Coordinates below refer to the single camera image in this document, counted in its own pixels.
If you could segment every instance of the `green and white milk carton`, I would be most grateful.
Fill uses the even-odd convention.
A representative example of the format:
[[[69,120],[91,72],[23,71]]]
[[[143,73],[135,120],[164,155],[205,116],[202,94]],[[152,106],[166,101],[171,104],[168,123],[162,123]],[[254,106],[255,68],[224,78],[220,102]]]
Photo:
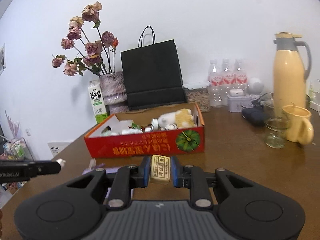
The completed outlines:
[[[89,82],[90,86],[88,87],[90,100],[96,117],[97,123],[101,123],[108,117],[106,106],[103,102],[102,90],[100,88],[100,80],[92,80]]]

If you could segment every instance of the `flower vase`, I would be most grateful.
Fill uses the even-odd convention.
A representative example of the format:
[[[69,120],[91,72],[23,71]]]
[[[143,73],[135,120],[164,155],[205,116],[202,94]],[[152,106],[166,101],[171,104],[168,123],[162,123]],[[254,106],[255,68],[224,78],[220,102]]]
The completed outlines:
[[[100,76],[100,87],[104,104],[109,106],[110,114],[128,110],[122,71]]]

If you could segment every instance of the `green kabocha pumpkin picture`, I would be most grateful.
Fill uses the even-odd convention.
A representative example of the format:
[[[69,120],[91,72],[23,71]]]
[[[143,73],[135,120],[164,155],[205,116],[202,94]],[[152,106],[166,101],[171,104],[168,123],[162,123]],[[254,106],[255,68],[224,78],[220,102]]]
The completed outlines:
[[[178,134],[177,147],[184,152],[194,151],[200,144],[200,134],[193,130],[186,130]]]

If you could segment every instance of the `yellow eraser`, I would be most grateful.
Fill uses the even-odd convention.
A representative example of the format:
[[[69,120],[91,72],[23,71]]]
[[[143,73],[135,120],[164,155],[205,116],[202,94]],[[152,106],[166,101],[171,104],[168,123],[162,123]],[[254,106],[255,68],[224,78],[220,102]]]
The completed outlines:
[[[153,155],[149,181],[157,184],[170,182],[170,157]]]

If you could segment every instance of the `yellow thermos jug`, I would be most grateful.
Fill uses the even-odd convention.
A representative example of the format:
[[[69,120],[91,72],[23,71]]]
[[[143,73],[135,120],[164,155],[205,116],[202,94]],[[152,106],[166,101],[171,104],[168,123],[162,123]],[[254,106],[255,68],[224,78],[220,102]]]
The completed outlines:
[[[306,107],[306,79],[311,70],[311,52],[307,43],[296,41],[301,35],[277,33],[277,45],[273,65],[274,104],[282,108],[286,105]],[[305,70],[297,46],[305,46],[308,54],[308,68]]]

